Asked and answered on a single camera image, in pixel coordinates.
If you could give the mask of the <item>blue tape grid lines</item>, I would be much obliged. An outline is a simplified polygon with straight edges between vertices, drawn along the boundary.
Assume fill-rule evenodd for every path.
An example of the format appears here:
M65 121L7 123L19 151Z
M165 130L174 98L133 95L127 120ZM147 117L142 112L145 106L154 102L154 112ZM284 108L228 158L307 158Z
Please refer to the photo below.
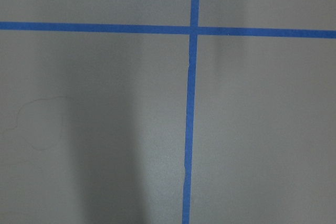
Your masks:
M189 26L129 25L129 24L88 24L48 22L1 22L2 30L61 31L88 33L163 34L188 35L188 69L186 89L184 184L182 223L190 222L194 108L196 90L197 42L204 36L254 36L334 39L335 30L246 28L246 27L202 27L199 25L200 0L191 0Z

